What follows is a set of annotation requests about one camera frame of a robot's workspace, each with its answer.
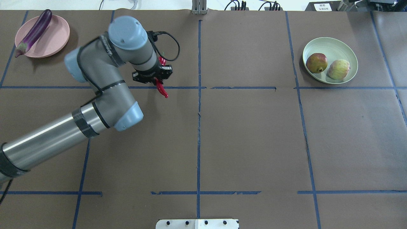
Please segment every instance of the black tape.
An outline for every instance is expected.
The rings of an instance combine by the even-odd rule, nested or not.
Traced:
[[[124,81],[123,79],[120,80],[120,81],[114,82],[114,83],[109,84],[109,85],[107,85],[106,87],[102,88],[102,91],[105,91],[105,90],[107,90],[107,89],[109,89],[109,88],[112,88],[112,87],[114,87],[114,86],[117,86],[117,85],[122,84],[122,83],[125,83],[125,82],[126,82],[126,81]]]
[[[81,132],[83,133],[83,135],[85,135],[87,138],[91,139],[95,136],[98,136],[99,134],[96,133],[96,131],[92,128],[92,126],[90,126],[86,120],[85,117],[82,114],[81,109],[77,109],[74,110],[72,112],[72,118],[75,121],[75,124],[77,125],[77,127],[81,130]]]
[[[125,62],[120,58],[119,54],[117,53],[116,49],[114,48],[113,43],[110,41],[108,34],[105,33],[100,35],[100,40],[102,41],[103,47],[107,55],[110,57],[112,62],[116,65],[116,67],[120,67],[125,64]]]
[[[96,114],[98,115],[98,117],[99,117],[100,120],[102,121],[103,125],[105,125],[105,127],[106,127],[107,129],[109,129],[110,126],[109,126],[108,123],[105,121],[105,119],[102,117],[102,114],[100,113],[98,107],[96,106],[96,103],[93,102],[93,103],[92,103],[92,106],[93,106],[93,109],[95,109]]]
[[[3,146],[5,143],[1,145],[1,153],[0,153],[0,172],[8,177],[18,177],[24,175],[28,172],[28,170],[22,170],[16,167],[7,155],[3,151]]]

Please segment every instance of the black cable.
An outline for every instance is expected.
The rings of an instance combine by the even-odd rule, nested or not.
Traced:
[[[258,11],[261,10],[261,8],[264,6],[264,4],[267,4],[267,3],[270,4],[270,9],[271,9],[271,2],[265,2],[265,3],[263,3],[263,5],[261,5],[261,7],[258,9]]]
[[[277,9],[277,2],[274,2],[273,7],[270,10],[274,11],[274,8]]]
[[[105,1],[105,0],[102,0],[102,1],[101,1],[101,4],[100,4],[100,6],[99,6],[99,10],[101,9],[102,3],[103,3],[104,1]]]
[[[178,58],[179,53],[180,53],[180,51],[181,51],[181,48],[180,48],[180,46],[179,46],[179,43],[178,43],[177,39],[176,39],[174,36],[172,36],[170,33],[167,33],[167,32],[165,32],[165,31],[159,31],[159,32],[149,31],[149,32],[147,32],[147,34],[150,34],[150,35],[148,36],[148,38],[149,38],[149,40],[150,40],[151,45],[153,46],[153,49],[154,49],[155,51],[157,51],[158,55],[160,55],[164,60],[167,60],[167,61],[174,61],[174,60],[176,60],[176,59]],[[157,46],[155,45],[155,43],[154,43],[154,38],[153,38],[153,37],[154,37],[154,36],[161,35],[161,34],[167,34],[168,36],[170,36],[170,37],[177,43],[177,46],[178,46],[178,53],[177,53],[177,56],[176,56],[174,59],[167,59],[167,58],[165,58],[165,57],[160,53],[160,51],[158,50]]]
[[[226,5],[226,7],[225,7],[224,10],[226,10],[226,9],[228,8],[228,6],[229,6],[232,2],[237,2],[237,9],[240,8],[240,2],[239,2],[238,0],[231,0],[231,1],[229,2],[229,4]]]
[[[1,203],[3,202],[4,198],[6,197],[7,192],[9,191],[11,182],[13,182],[13,179],[9,180],[9,183],[7,184],[7,187],[6,187],[6,189],[4,190],[3,195],[1,196],[0,205],[1,205]]]
[[[96,41],[97,39],[100,39],[100,37],[94,38],[93,40],[91,40],[90,42],[88,42],[87,44],[85,44],[84,46],[82,46],[81,48],[79,48],[78,55],[77,55],[77,62],[78,62],[79,69],[81,70],[81,72],[82,72],[83,76],[85,77],[85,79],[86,79],[88,82],[90,82],[93,86],[95,86],[95,88],[98,89],[99,94],[102,95],[102,94],[103,94],[102,89],[101,89],[101,88],[96,84],[96,82],[93,81],[92,78],[90,78],[90,76],[85,72],[85,70],[82,68],[82,64],[81,64],[81,62],[80,62],[80,56],[81,56],[82,50],[83,50],[86,46],[88,46],[89,44],[91,44],[92,42]]]

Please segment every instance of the table surface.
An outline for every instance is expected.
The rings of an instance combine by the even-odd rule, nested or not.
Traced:
[[[155,228],[185,218],[235,218],[240,228],[407,228],[407,14],[55,10],[70,25],[67,45],[47,58],[14,58],[15,33],[40,13],[0,11],[3,142],[93,97],[63,58],[115,17],[170,32],[181,54],[167,99],[121,67],[143,121],[16,178],[2,229]],[[317,37],[352,48],[354,79],[328,85],[307,73],[302,50]],[[158,47],[176,54],[169,39]]]

